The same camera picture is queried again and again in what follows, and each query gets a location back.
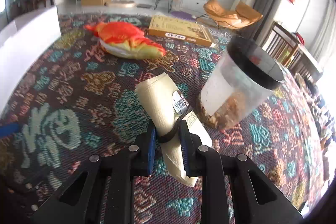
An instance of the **qr code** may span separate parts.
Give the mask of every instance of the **qr code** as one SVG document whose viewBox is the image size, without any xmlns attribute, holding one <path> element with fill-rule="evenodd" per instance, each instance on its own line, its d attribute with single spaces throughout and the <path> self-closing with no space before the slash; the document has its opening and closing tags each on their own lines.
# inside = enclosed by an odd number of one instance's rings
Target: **qr code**
<svg viewBox="0 0 336 224">
<path fill-rule="evenodd" d="M 178 106 L 179 106 L 180 108 L 184 108 L 184 107 L 185 107 L 185 103 L 183 102 L 182 99 L 178 100 L 176 103 L 178 104 Z"/>
</svg>

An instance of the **black lid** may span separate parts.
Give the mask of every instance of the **black lid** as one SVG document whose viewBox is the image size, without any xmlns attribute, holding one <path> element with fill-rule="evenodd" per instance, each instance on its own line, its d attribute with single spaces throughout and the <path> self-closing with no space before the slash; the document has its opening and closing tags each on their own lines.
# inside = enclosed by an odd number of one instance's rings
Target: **black lid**
<svg viewBox="0 0 336 224">
<path fill-rule="evenodd" d="M 274 90 L 284 82 L 279 65 L 254 41 L 235 36 L 226 50 L 236 65 L 262 87 Z"/>
</svg>

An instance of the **black rubber band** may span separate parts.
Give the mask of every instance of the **black rubber band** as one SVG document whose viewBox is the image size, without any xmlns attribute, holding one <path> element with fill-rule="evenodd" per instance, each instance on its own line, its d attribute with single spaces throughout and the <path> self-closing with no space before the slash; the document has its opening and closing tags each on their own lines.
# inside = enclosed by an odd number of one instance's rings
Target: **black rubber band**
<svg viewBox="0 0 336 224">
<path fill-rule="evenodd" d="M 175 134 L 179 130 L 181 120 L 192 110 L 193 110 L 193 108 L 191 107 L 191 105 L 189 105 L 187 107 L 186 111 L 176 120 L 176 122 L 175 122 L 173 128 L 171 129 L 171 131 L 169 131 L 167 134 L 165 134 L 163 136 L 159 136 L 158 134 L 156 134 L 157 141 L 159 143 L 166 143 L 166 142 L 169 142 L 171 139 L 173 139 L 173 137 L 175 136 Z"/>
</svg>

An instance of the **window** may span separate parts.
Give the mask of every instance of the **window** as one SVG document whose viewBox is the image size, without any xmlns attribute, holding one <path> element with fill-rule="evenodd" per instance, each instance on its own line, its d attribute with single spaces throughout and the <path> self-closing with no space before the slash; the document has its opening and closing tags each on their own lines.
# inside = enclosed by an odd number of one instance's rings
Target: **window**
<svg viewBox="0 0 336 224">
<path fill-rule="evenodd" d="M 5 8 L 6 8 L 6 1 L 0 0 L 0 13 L 3 12 Z"/>
</svg>

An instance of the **metal bolt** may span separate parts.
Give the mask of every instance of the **metal bolt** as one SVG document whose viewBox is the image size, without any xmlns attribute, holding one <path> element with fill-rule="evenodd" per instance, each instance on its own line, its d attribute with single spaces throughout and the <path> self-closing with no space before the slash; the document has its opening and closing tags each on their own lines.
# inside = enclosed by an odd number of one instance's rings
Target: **metal bolt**
<svg viewBox="0 0 336 224">
<path fill-rule="evenodd" d="M 90 158 L 89 158 L 89 160 L 90 160 L 91 162 L 96 162 L 96 161 L 99 160 L 99 155 L 96 155 L 96 154 L 91 155 Z"/>
<path fill-rule="evenodd" d="M 36 205 L 36 204 L 33 204 L 32 206 L 31 206 L 31 209 L 35 212 L 35 211 L 37 211 L 37 209 L 38 209 L 39 207 Z"/>
<path fill-rule="evenodd" d="M 139 146 L 133 144 L 133 145 L 131 145 L 131 146 L 128 148 L 128 150 L 131 151 L 131 152 L 138 151 L 138 150 L 139 150 Z"/>
<path fill-rule="evenodd" d="M 198 147 L 198 150 L 202 151 L 202 152 L 206 152 L 209 150 L 209 148 L 206 145 L 200 145 Z"/>
<path fill-rule="evenodd" d="M 247 156 L 245 154 L 238 154 L 237 158 L 240 161 L 247 161 Z"/>
</svg>

